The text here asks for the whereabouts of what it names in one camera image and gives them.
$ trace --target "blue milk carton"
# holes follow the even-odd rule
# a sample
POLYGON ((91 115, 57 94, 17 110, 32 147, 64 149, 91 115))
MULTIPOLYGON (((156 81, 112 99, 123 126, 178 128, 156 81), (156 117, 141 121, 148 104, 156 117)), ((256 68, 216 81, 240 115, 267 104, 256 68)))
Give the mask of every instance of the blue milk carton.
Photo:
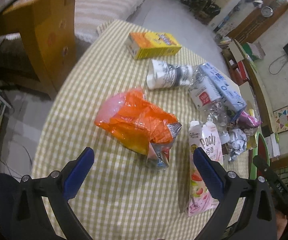
POLYGON ((223 75, 212 64, 207 62, 201 64, 200 68, 222 95, 222 102, 230 110, 228 111, 228 115, 231 118, 230 122, 236 121, 247 106, 245 100, 230 87, 223 75))

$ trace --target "checkered tablecloth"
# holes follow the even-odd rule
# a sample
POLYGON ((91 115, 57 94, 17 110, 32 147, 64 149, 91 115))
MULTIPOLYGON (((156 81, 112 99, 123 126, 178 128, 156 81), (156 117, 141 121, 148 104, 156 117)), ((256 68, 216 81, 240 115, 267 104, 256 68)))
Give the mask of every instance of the checkered tablecloth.
MULTIPOLYGON (((213 212, 191 218, 186 213, 188 127, 198 113, 185 88, 147 89, 149 59, 132 59, 124 45, 130 31, 146 30, 114 21, 76 64, 47 117, 32 177, 46 177, 53 170, 61 170, 89 146, 94 149, 95 163, 76 198, 69 203, 93 239, 194 239, 213 212), (183 125, 170 151, 170 167, 164 171, 148 170, 143 155, 126 149, 93 123, 105 99, 133 87, 142 87, 147 100, 175 114, 183 125)), ((204 62, 186 48, 162 59, 191 65, 204 62)), ((243 153, 229 169, 245 178, 247 160, 243 153)), ((238 218, 241 205, 242 201, 232 221, 238 218)), ((56 233, 63 236, 47 201, 45 206, 56 233)))

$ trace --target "yellow snack box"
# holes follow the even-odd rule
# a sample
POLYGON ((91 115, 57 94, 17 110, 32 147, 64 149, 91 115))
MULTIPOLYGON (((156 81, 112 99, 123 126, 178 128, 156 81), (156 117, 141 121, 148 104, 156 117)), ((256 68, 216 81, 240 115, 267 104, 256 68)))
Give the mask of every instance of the yellow snack box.
POLYGON ((181 45, 169 33, 130 33, 125 42, 134 59, 175 55, 181 45))

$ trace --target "concrete floor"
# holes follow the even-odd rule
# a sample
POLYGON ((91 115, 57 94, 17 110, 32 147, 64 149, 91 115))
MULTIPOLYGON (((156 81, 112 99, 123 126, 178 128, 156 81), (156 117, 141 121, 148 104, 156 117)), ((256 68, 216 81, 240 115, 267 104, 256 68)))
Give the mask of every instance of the concrete floor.
MULTIPOLYGON (((196 20, 187 6, 176 0, 145 0, 129 18, 137 25, 168 32, 185 47, 212 63, 229 76, 215 44, 215 34, 196 20)), ((30 174, 36 148, 53 104, 47 95, 35 91, 13 90, 6 94, 14 107, 6 110, 0 134, 0 172, 15 178, 30 174)))

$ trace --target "blue gripper pad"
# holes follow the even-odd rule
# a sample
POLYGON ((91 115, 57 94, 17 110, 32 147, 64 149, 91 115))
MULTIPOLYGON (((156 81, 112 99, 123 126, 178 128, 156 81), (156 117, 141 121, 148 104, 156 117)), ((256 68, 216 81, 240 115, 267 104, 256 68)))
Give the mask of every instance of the blue gripper pad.
POLYGON ((94 151, 87 147, 77 159, 75 167, 63 183, 63 197, 67 201, 75 198, 83 181, 94 163, 94 151))
POLYGON ((195 149, 193 161, 212 197, 221 201, 224 198, 224 182, 210 164, 211 159, 201 147, 195 149))

